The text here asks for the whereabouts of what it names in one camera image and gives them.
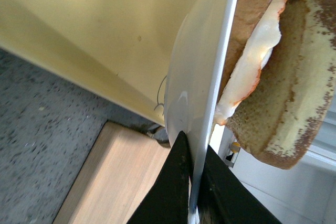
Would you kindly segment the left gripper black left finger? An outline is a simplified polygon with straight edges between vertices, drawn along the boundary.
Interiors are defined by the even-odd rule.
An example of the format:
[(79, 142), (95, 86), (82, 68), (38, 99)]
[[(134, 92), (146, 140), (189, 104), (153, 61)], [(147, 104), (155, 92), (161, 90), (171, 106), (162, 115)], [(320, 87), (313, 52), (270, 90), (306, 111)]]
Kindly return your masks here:
[(187, 136), (181, 131), (152, 188), (128, 223), (188, 223), (191, 164)]

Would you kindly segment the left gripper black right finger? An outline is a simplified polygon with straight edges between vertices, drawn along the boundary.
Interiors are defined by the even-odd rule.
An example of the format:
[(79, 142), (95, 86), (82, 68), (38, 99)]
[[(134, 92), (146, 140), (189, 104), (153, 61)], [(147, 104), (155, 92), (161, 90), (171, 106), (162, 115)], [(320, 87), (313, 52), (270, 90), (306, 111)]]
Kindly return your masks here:
[(280, 223), (208, 147), (198, 195), (200, 223)]

